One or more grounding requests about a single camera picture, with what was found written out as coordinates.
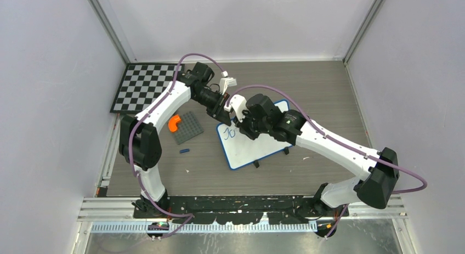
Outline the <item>blue framed whiteboard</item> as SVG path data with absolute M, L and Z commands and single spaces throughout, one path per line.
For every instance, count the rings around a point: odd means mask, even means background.
M 253 164 L 292 146 L 287 142 L 278 142 L 267 134 L 261 134 L 257 139 L 251 140 L 240 133 L 235 125 L 220 123 L 216 127 L 216 132 L 231 170 Z

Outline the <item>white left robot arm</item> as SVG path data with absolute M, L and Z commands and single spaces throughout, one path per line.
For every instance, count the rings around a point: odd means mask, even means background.
M 132 165 L 133 173 L 140 177 L 141 196 L 150 199 L 147 210 L 156 218 L 168 211 L 167 196 L 158 170 L 162 155 L 159 133 L 174 113 L 190 100 L 206 108 L 211 118 L 230 125 L 230 115 L 224 110 L 227 94 L 207 87 L 214 77 L 213 70 L 204 63 L 196 63 L 192 70 L 179 71 L 168 88 L 134 117 L 123 116 L 120 124 L 119 153 Z

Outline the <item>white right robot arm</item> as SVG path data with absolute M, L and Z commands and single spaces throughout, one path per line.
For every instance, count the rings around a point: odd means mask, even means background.
M 262 134 L 278 142 L 314 151 L 350 171 L 354 178 L 339 183 L 320 185 L 310 204 L 314 211 L 326 216 L 335 208 L 354 202 L 376 209 L 386 208 L 399 179 L 399 171 L 389 167 L 397 163 L 396 153 L 388 148 L 379 152 L 323 133 L 315 122 L 309 122 L 297 110 L 281 111 L 269 97 L 256 94 L 249 99 L 241 95 L 229 102 L 236 116 L 233 122 L 240 132 L 255 140 Z

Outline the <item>grey studded baseplate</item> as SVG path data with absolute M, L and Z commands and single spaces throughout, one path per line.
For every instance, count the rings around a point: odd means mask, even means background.
M 180 145 L 204 132 L 196 115 L 189 111 L 180 115 L 182 121 L 178 124 L 178 130 L 172 133 L 175 142 Z

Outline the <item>orange curved block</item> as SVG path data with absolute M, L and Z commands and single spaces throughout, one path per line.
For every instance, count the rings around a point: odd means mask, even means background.
M 178 130 L 178 124 L 182 121 L 179 115 L 174 115 L 168 121 L 168 129 L 170 132 L 174 133 Z

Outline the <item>black white checkerboard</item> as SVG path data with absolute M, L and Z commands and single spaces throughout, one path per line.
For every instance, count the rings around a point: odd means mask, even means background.
M 146 109 L 169 86 L 176 64 L 127 64 L 110 112 L 137 114 Z

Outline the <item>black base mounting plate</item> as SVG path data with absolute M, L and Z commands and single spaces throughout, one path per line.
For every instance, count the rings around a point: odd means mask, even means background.
M 335 221 L 342 215 L 343 206 L 323 208 L 314 204 L 312 196 L 168 196 L 158 202 L 160 212 L 148 199 L 140 197 L 132 202 L 133 217 L 161 218 L 182 224 L 305 224 L 320 218 Z

